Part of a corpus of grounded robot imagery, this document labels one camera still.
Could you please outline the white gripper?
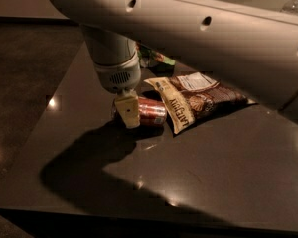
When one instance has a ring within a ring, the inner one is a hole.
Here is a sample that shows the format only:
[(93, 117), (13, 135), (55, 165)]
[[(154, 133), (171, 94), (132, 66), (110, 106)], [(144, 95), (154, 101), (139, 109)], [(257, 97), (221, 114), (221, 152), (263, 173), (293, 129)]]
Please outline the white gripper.
[(110, 93), (119, 93), (114, 104), (128, 129), (140, 125), (139, 98), (134, 89), (140, 79), (141, 70), (138, 55), (134, 54), (128, 61), (116, 65), (95, 64), (101, 86)]

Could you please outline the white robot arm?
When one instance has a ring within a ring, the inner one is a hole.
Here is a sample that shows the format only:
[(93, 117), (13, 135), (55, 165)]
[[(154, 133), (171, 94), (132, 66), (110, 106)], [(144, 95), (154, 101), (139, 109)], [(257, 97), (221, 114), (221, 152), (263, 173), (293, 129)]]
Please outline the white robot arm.
[(50, 0), (82, 25), (201, 69), (298, 124), (298, 16), (218, 0)]

